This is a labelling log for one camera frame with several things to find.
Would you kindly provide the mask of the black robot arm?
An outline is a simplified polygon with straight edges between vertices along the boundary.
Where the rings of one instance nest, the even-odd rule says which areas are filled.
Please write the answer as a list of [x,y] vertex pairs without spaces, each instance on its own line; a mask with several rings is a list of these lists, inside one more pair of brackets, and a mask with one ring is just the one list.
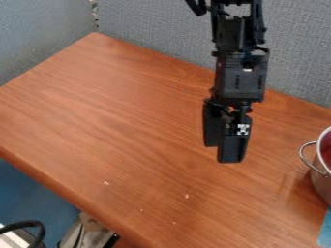
[[251,105],[265,100],[270,50],[263,0],[186,0],[198,16],[209,14],[217,50],[215,84],[203,104],[205,145],[218,161],[245,159],[251,136]]

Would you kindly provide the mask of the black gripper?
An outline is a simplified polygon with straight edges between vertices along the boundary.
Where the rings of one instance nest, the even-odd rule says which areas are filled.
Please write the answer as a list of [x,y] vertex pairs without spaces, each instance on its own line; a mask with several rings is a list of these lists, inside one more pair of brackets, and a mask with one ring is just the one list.
[[265,100],[270,50],[257,47],[251,51],[214,51],[213,55],[217,74],[211,99],[203,103],[203,140],[207,147],[218,145],[221,163],[241,163],[253,126],[247,114],[251,105]]

